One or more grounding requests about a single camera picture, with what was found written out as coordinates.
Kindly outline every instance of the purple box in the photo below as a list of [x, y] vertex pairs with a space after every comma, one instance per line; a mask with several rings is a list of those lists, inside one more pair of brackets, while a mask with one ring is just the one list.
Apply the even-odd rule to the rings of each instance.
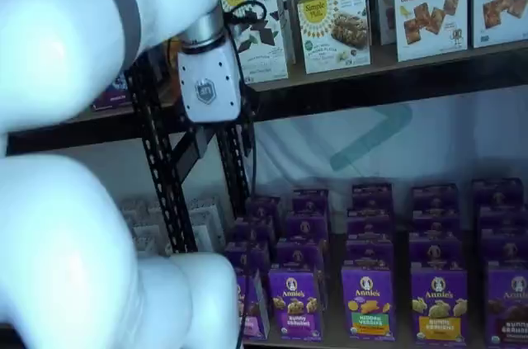
[[270, 270], [275, 320], [283, 339], [321, 341], [323, 318], [316, 272], [297, 263]]
[[443, 264], [459, 265], [464, 261], [462, 242], [449, 233], [425, 235], [409, 233], [409, 258], [411, 263], [423, 262], [430, 266]]
[[244, 300], [247, 295], [246, 323], [244, 325], [244, 338], [256, 341], [267, 339], [270, 332], [270, 319], [267, 313], [266, 296], [262, 290], [261, 277], [254, 271], [249, 278], [246, 288], [246, 276], [242, 269], [235, 269], [238, 284], [238, 316], [241, 318], [244, 311]]
[[379, 260], [388, 267], [394, 265], [394, 246], [390, 236], [378, 239], [362, 239], [348, 235], [346, 241], [347, 260]]
[[390, 269], [345, 261], [341, 276], [350, 337], [394, 341], [396, 313]]
[[328, 216], [328, 190], [294, 190], [294, 213], [319, 213]]
[[392, 214], [393, 187], [389, 183], [358, 184], [352, 186], [353, 210], [385, 210]]
[[469, 331], [467, 273], [460, 266], [411, 267], [412, 330], [417, 343], [466, 345]]
[[487, 267], [488, 347], [528, 347], [528, 269], [526, 262], [490, 262]]

